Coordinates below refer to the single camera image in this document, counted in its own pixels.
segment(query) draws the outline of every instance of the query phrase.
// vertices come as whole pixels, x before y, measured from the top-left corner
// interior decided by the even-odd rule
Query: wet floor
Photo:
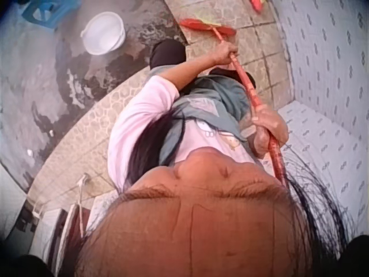
[[[91,56],[80,33],[105,11],[122,17],[126,40],[111,53]],[[26,22],[21,12],[12,6],[0,25],[0,161],[27,191],[62,137],[148,64],[155,43],[185,38],[163,0],[85,0],[54,31]]]

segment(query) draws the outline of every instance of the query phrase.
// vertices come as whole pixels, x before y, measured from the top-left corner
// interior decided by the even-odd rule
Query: blue plastic stool
[[[78,9],[80,5],[80,0],[31,0],[22,16],[31,23],[55,29],[65,15]],[[40,20],[34,16],[38,9],[41,15]],[[46,18],[46,12],[50,12],[49,18]]]

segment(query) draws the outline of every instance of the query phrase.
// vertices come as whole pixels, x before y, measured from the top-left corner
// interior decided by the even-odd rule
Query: red mop head
[[[184,26],[186,28],[190,28],[192,30],[197,30],[197,31],[211,31],[213,30],[213,28],[216,28],[218,32],[220,32],[222,35],[226,35],[226,36],[236,35],[236,30],[231,27],[216,25],[216,24],[207,24],[201,21],[200,19],[194,19],[194,18],[182,19],[182,20],[179,20],[179,25]]]
[[[257,11],[258,13],[261,13],[261,10],[263,8],[263,2],[262,0],[250,0],[253,8],[255,11]]]

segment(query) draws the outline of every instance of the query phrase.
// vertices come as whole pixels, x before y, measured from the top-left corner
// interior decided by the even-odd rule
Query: white bucket
[[[123,20],[113,12],[99,13],[81,32],[83,44],[91,55],[103,55],[120,47],[126,38]]]

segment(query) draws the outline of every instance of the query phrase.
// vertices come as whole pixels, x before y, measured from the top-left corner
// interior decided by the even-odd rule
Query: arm
[[[123,189],[131,151],[138,137],[150,121],[171,108],[178,96],[171,82],[153,76],[119,115],[108,147],[109,176],[119,189]]]
[[[237,52],[238,48],[230,42],[221,42],[214,51],[191,61],[181,63],[159,74],[160,77],[170,81],[180,91],[201,72],[216,65],[231,63],[230,53]]]

